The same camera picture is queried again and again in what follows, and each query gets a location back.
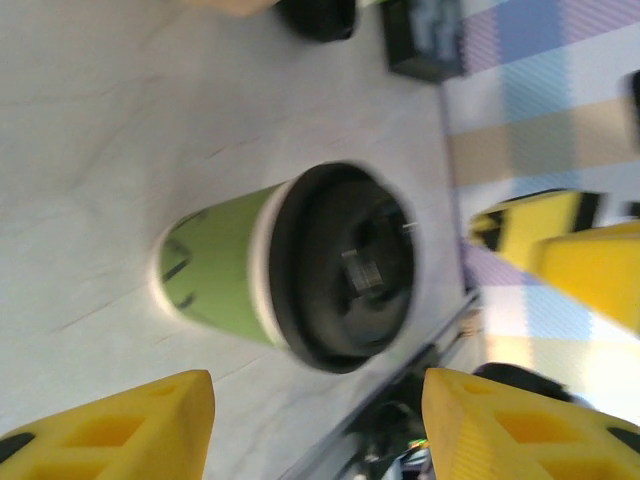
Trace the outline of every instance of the green cup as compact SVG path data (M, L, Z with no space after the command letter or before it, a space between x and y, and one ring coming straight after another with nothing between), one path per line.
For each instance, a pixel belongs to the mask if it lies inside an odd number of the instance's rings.
M364 170L323 164L180 220L160 240L154 278L184 318L346 373L405 323L408 224Z

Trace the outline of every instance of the white surface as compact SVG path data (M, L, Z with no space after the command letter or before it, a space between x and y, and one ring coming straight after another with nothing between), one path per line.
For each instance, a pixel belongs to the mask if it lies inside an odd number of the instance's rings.
M385 73L373 13L354 39L317 46L270 12L0 0L0 431L205 368L205 478L277 478L453 313L437 92ZM419 221L420 293L387 354L326 375L153 302L149 254L168 225L344 158L366 160Z

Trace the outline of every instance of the checkered fabric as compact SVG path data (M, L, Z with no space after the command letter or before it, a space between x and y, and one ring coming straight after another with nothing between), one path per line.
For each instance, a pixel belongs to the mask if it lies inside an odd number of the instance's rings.
M640 70L638 0L467 0L469 75L445 83L461 222L549 188L608 193L598 223L640 200L626 91ZM489 356L533 368L640 424L640 341L584 305L464 245L486 302Z

